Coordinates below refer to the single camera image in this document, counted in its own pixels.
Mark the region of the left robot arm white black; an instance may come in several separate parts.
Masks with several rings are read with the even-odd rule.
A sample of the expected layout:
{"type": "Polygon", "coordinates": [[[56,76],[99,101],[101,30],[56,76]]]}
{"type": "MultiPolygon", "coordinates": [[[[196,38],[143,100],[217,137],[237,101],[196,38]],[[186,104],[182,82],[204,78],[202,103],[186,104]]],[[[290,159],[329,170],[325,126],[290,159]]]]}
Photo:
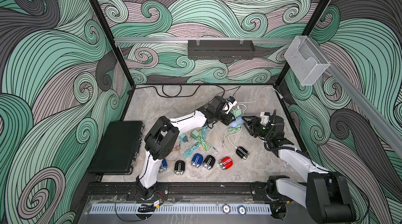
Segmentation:
{"type": "Polygon", "coordinates": [[[161,162],[171,153],[180,134],[215,121],[228,126],[234,120],[235,117],[230,112],[209,111],[205,108],[179,118],[168,119],[165,116],[158,118],[145,136],[145,161],[142,172],[136,178],[137,189],[142,197],[147,197],[155,191],[161,162]]]}

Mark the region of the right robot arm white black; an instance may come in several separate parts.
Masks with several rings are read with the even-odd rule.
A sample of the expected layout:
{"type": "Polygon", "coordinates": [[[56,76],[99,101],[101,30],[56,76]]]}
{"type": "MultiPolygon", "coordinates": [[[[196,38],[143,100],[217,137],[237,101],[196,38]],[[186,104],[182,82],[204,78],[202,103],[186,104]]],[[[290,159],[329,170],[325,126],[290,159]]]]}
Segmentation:
{"type": "Polygon", "coordinates": [[[266,188],[270,198],[298,203],[318,224],[356,221],[347,179],[312,161],[307,153],[285,138],[283,118],[263,113],[262,117],[244,116],[242,119],[247,132],[260,139],[266,151],[289,164],[304,180],[295,182],[286,175],[270,176],[266,188]]]}

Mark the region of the teal USB charger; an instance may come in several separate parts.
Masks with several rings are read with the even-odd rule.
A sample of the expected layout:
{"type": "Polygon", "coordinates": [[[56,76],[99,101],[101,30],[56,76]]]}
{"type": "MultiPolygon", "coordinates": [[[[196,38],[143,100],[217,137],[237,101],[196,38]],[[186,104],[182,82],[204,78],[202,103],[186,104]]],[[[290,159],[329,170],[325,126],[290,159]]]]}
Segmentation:
{"type": "Polygon", "coordinates": [[[179,140],[181,142],[188,142],[188,137],[185,134],[180,134],[179,135],[179,140]]]}

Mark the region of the green USB charger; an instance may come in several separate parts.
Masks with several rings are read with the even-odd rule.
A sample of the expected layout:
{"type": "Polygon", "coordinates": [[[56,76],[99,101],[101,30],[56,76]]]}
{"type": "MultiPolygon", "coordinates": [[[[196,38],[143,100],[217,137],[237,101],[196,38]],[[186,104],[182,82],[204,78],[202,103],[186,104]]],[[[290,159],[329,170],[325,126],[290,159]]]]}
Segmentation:
{"type": "Polygon", "coordinates": [[[202,132],[200,130],[193,130],[191,132],[191,138],[197,140],[199,137],[202,136],[202,132]]]}

